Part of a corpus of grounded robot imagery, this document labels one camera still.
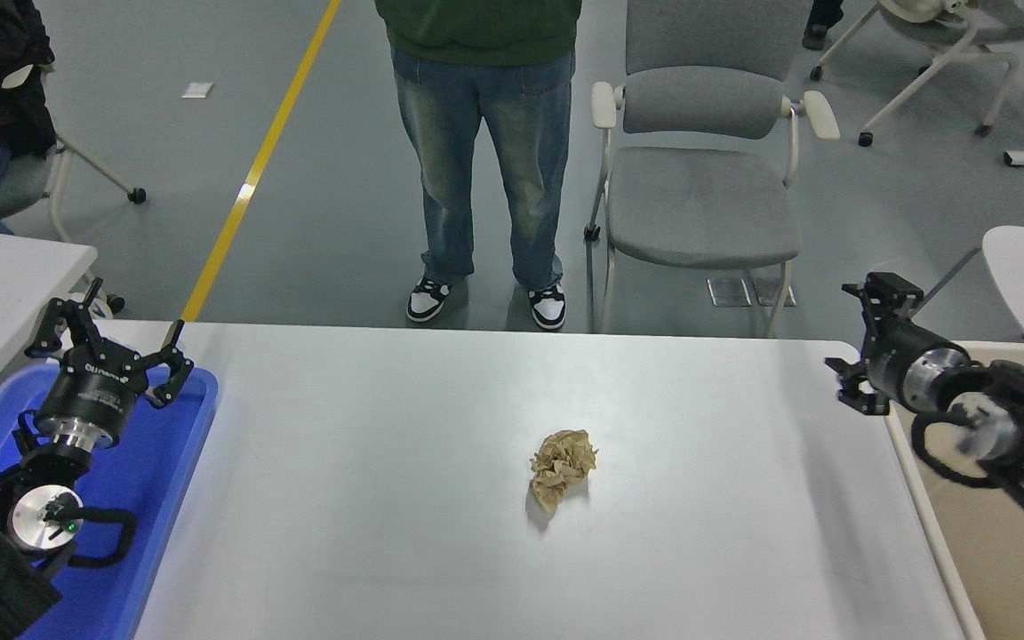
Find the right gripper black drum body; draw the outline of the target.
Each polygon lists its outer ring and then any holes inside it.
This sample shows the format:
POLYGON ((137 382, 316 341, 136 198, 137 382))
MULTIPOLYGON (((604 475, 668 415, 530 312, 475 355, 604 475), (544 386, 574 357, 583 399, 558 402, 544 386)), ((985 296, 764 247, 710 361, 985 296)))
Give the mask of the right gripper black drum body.
POLYGON ((866 336, 867 377, 873 388, 903 406, 934 406, 928 389, 941 368, 928 362, 944 339, 910 321, 883 321, 866 336))

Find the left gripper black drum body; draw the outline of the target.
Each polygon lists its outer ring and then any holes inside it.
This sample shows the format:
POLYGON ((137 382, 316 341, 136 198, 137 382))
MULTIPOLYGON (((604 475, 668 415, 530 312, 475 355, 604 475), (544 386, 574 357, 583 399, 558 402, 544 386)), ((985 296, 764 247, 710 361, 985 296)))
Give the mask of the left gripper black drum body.
POLYGON ((85 346, 65 353, 60 372, 39 410, 36 428, 54 438, 85 433, 96 442, 121 441, 137 400, 148 389, 148 376, 132 369, 133 352, 118 348, 97 360, 85 346))

